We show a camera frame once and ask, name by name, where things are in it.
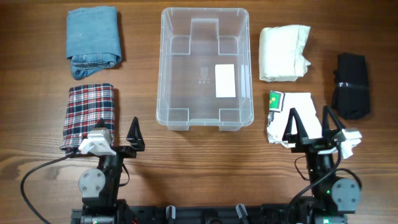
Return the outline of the white printed shirt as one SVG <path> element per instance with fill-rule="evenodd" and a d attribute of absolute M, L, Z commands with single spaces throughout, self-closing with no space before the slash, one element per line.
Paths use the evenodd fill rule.
<path fill-rule="evenodd" d="M 310 139 L 322 136 L 322 127 L 317 118 L 311 93 L 282 93 L 270 91 L 267 137 L 269 144 L 293 147 L 282 141 L 289 112 L 295 108 Z"/>

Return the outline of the black cloth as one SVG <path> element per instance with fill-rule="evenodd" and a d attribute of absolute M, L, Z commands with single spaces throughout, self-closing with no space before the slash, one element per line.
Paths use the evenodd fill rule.
<path fill-rule="evenodd" d="M 344 119 L 364 118 L 371 111 L 369 77 L 365 56 L 351 53 L 338 55 L 335 89 L 331 107 Z"/>

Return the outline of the cream white cloth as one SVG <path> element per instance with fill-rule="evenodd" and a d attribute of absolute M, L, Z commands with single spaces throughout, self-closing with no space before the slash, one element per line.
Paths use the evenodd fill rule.
<path fill-rule="evenodd" d="M 311 63 L 303 56 L 311 27 L 266 27 L 259 38 L 259 79 L 294 82 L 308 72 Z"/>

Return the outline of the clear plastic storage container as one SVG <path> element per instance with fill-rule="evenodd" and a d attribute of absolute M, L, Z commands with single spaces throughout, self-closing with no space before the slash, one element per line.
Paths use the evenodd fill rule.
<path fill-rule="evenodd" d="M 249 13 L 243 8 L 168 7 L 161 15 L 156 119 L 173 131 L 254 120 Z M 234 64 L 234 98 L 217 98 L 215 65 Z"/>

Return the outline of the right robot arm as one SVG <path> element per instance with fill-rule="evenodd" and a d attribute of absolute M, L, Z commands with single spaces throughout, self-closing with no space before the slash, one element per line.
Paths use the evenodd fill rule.
<path fill-rule="evenodd" d="M 351 170 L 340 168 L 342 159 L 361 142 L 356 128 L 346 128 L 329 106 L 323 107 L 322 136 L 311 139 L 295 108 L 290 109 L 282 140 L 293 153 L 304 153 L 310 185 L 289 203 L 287 223 L 347 223 L 355 213 L 363 188 Z"/>

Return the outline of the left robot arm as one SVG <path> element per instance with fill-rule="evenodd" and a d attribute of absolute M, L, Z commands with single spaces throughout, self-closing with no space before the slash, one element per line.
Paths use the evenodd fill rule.
<path fill-rule="evenodd" d="M 98 166 L 82 173 L 78 188 L 83 207 L 73 210 L 72 224 L 127 224 L 138 219 L 125 199 L 118 199 L 122 171 L 126 171 L 125 159 L 133 159 L 145 150 L 145 143 L 137 117 L 133 118 L 126 140 L 128 146 L 112 146 L 113 137 L 101 118 L 78 147 L 81 154 L 99 158 Z"/>

